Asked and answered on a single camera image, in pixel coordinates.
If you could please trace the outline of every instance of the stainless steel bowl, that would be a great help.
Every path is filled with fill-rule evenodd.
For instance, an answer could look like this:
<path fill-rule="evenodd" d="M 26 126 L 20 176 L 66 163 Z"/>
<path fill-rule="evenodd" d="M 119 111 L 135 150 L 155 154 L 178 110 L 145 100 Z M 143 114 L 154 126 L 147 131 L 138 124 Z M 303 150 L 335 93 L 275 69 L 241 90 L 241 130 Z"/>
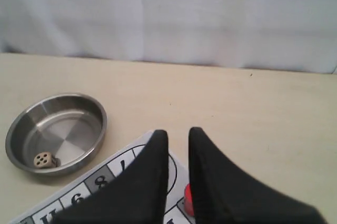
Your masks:
<path fill-rule="evenodd" d="M 18 168 L 33 174 L 57 176 L 87 164 L 100 149 L 106 131 L 106 112 L 83 94 L 51 96 L 23 111 L 6 136 L 6 153 Z M 51 152 L 56 168 L 37 169 L 34 157 Z"/>

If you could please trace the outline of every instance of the game board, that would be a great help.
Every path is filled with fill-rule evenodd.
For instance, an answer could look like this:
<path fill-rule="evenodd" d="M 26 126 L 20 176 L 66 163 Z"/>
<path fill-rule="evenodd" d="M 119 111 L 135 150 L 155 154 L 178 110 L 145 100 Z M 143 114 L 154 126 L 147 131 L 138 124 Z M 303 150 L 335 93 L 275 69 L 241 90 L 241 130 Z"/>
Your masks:
<path fill-rule="evenodd" d="M 58 211 L 80 202 L 117 177 L 140 153 L 152 133 L 153 131 L 149 131 L 142 135 L 39 205 L 12 220 L 9 224 L 50 223 L 53 215 Z M 184 189 L 189 183 L 189 174 L 171 152 L 168 169 L 167 199 L 163 223 L 195 224 L 194 218 L 184 211 L 183 205 Z"/>

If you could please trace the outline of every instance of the printed number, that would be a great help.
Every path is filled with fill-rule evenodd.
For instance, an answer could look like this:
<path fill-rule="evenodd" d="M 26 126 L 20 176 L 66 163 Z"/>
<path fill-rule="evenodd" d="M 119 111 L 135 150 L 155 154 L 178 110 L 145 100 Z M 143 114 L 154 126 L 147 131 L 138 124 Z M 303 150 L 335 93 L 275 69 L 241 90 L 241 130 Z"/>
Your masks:
<path fill-rule="evenodd" d="M 54 216 L 55 216 L 55 214 L 56 214 L 56 209 L 54 209 L 53 211 L 49 212 L 47 215 L 41 217 L 40 220 L 43 222 L 43 224 L 49 224 L 48 219 L 47 219 L 48 215 L 51 215 L 52 219 L 53 219 Z"/>
<path fill-rule="evenodd" d="M 77 194 L 73 195 L 73 197 L 72 197 L 72 204 L 80 203 L 82 200 L 83 200 L 83 198 L 81 197 L 81 194 L 77 193 Z"/>
<path fill-rule="evenodd" d="M 95 179 L 95 185 L 98 186 L 100 189 L 101 187 L 104 187 L 107 185 L 107 181 L 105 180 L 105 176 L 99 176 L 98 178 Z"/>
<path fill-rule="evenodd" d="M 125 161 L 124 160 L 121 161 L 121 166 L 122 166 L 122 171 L 124 171 L 125 170 Z"/>

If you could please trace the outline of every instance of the red game piece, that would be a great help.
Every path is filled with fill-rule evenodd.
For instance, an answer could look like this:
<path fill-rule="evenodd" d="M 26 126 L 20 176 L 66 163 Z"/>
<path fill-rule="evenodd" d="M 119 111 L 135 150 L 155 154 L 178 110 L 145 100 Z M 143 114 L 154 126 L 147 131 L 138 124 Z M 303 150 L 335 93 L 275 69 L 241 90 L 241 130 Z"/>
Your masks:
<path fill-rule="evenodd" d="M 188 215 L 194 216 L 193 205 L 192 205 L 192 194 L 191 194 L 190 184 L 188 184 L 186 186 L 186 188 L 185 188 L 185 193 L 184 193 L 184 209 L 185 209 L 185 212 Z"/>

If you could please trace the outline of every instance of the white backdrop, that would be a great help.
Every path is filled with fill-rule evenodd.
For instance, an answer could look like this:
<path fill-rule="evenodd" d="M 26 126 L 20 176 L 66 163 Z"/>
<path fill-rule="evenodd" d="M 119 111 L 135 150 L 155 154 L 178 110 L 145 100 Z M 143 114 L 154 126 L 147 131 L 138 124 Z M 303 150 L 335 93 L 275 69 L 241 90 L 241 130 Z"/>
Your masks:
<path fill-rule="evenodd" d="M 0 0 L 26 53 L 332 73 L 337 0 Z"/>

